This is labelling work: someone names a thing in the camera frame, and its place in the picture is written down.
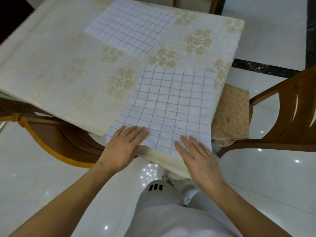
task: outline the table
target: table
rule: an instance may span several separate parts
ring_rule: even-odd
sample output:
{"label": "table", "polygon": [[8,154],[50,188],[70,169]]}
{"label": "table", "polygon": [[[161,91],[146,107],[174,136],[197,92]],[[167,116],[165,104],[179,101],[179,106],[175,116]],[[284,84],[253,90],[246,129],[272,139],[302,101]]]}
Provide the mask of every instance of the table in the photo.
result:
{"label": "table", "polygon": [[[189,67],[216,74],[214,113],[243,20],[147,4],[180,17],[139,60],[83,32],[112,1],[46,0],[0,46],[0,90],[101,136],[128,104],[144,65]],[[132,81],[113,93],[106,87],[121,68]]]}

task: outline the paper sheet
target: paper sheet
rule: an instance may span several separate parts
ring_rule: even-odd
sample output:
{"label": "paper sheet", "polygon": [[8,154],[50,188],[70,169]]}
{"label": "paper sheet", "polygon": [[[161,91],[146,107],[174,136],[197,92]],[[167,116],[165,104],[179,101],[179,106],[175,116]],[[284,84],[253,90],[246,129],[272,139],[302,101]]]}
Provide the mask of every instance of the paper sheet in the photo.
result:
{"label": "paper sheet", "polygon": [[122,125],[138,125],[149,130],[142,145],[165,154],[180,157],[172,144],[180,135],[192,135],[211,150],[215,77],[206,71],[146,66],[129,106],[105,134],[106,141]]}
{"label": "paper sheet", "polygon": [[85,32],[143,59],[175,22],[177,15],[137,1],[115,0]]}

